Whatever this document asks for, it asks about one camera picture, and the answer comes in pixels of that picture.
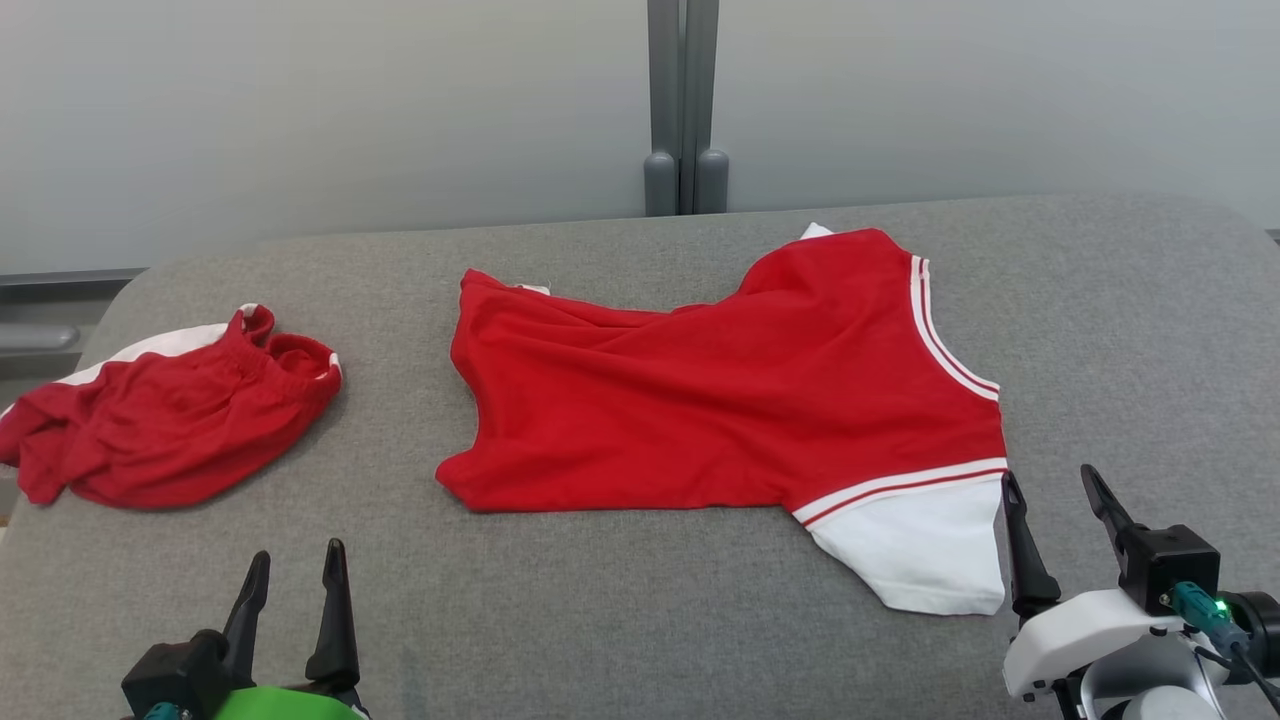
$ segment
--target red fabric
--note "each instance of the red fabric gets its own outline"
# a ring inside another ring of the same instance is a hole
[[[0,462],[31,502],[64,487],[115,507],[204,502],[292,446],[342,386],[333,351],[271,336],[270,310],[237,311],[188,352],[108,361],[86,384],[49,383],[0,418]]]
[[[436,478],[475,511],[782,505],[1002,457],[998,405],[931,355],[913,256],[874,229],[776,250],[672,313],[470,270],[452,357],[475,446]]]

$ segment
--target red and white t-shirt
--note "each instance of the red and white t-shirt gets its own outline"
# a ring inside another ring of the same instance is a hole
[[[342,387],[332,350],[274,325],[244,305],[36,388],[0,413],[0,462],[37,505],[67,487],[115,507],[204,502],[288,450]]]
[[[928,260],[877,229],[812,227],[671,313],[470,270],[452,357],[479,430],[436,477],[483,512],[781,505],[886,605],[992,614],[998,386],[931,306]]]

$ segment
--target gray vertical pole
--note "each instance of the gray vertical pole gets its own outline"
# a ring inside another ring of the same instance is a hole
[[[680,211],[723,213],[728,205],[728,155],[710,147],[719,0],[687,0],[686,13]]]
[[[645,215],[675,215],[680,158],[680,0],[649,0],[649,140]]]

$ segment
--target gray fabric surface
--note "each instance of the gray fabric surface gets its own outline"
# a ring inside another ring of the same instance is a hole
[[[333,346],[347,383],[207,506],[19,503],[0,546],[5,715],[123,714],[131,664],[220,628],[259,548],[274,566],[256,675],[301,680],[338,536],[375,717],[1055,717],[1004,694],[1011,615],[886,610],[781,509],[476,516],[433,479],[475,425],[447,354],[467,266],[668,309],[728,293],[809,220],[879,225],[933,260],[940,332],[1005,388],[1068,593],[1116,574],[1089,461],[1139,520],[1217,544],[1224,587],[1280,594],[1280,252],[1228,210],[1046,196],[303,238],[150,270],[108,311],[83,364],[257,301]],[[1240,717],[1265,716],[1257,700],[1226,691]]]

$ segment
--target white panel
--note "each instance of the white panel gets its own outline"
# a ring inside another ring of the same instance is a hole
[[[1280,227],[1274,0],[733,0],[730,210],[1149,190]]]
[[[644,214],[644,3],[5,0],[0,274]]]

